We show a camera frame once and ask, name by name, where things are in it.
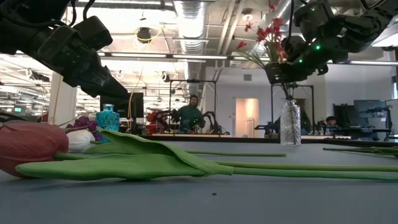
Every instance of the blue glass bottle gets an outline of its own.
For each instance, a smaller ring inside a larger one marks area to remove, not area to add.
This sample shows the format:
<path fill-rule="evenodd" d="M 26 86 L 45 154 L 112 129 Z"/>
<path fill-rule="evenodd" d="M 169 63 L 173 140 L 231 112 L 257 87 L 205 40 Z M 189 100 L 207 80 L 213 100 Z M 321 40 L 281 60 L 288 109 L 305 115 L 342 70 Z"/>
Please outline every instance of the blue glass bottle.
<path fill-rule="evenodd" d="M 104 104 L 104 110 L 96 114 L 97 126 L 111 131 L 119 131 L 120 114 L 113 112 L 112 104 Z M 109 142 L 103 136 L 99 139 L 101 142 Z"/>

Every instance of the glass vase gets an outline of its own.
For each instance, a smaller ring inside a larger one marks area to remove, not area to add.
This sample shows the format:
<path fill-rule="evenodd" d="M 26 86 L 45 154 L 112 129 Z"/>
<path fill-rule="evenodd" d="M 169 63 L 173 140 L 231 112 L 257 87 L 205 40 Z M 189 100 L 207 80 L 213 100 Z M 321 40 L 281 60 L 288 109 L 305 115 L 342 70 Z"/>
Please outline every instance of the glass vase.
<path fill-rule="evenodd" d="M 104 104 L 103 111 L 96 114 L 97 126 L 111 131 L 119 131 L 120 114 L 113 112 L 112 104 Z M 99 137 L 101 142 L 109 142 L 103 136 Z"/>
<path fill-rule="evenodd" d="M 300 107 L 295 100 L 286 100 L 280 114 L 280 144 L 301 145 Z"/>

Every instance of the window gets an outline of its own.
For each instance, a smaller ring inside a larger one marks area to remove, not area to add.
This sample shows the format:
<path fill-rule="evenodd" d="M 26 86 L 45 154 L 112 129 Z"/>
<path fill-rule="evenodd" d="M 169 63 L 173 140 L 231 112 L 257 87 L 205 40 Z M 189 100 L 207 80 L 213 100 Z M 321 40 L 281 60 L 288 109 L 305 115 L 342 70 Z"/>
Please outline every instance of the window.
<path fill-rule="evenodd" d="M 394 83 L 394 99 L 398 100 L 398 91 L 397 91 L 397 83 Z"/>

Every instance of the gray table surface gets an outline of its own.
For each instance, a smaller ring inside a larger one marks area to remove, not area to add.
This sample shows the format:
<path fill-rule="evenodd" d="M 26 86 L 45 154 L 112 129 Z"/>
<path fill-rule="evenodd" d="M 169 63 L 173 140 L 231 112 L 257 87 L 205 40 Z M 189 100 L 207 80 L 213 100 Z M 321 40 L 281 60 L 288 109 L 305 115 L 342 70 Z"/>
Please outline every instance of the gray table surface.
<path fill-rule="evenodd" d="M 288 157 L 213 160 L 281 164 L 398 165 L 398 159 L 326 152 L 306 144 L 169 142 L 186 150 L 286 152 Z M 0 171 L 0 223 L 397 223 L 398 183 L 259 176 L 179 177 L 148 182 L 21 180 Z"/>

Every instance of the man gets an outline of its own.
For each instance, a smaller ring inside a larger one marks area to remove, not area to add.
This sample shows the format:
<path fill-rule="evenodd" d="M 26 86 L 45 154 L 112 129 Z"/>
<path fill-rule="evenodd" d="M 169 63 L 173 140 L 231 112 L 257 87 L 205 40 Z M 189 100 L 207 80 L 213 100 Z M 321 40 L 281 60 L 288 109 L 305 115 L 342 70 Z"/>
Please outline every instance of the man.
<path fill-rule="evenodd" d="M 334 116 L 329 116 L 326 119 L 327 126 L 337 126 L 337 119 Z"/>
<path fill-rule="evenodd" d="M 201 117 L 201 112 L 197 108 L 198 97 L 192 95 L 189 99 L 189 105 L 183 106 L 178 110 L 180 120 L 180 131 L 190 133 L 193 128 L 203 128 L 205 121 Z"/>

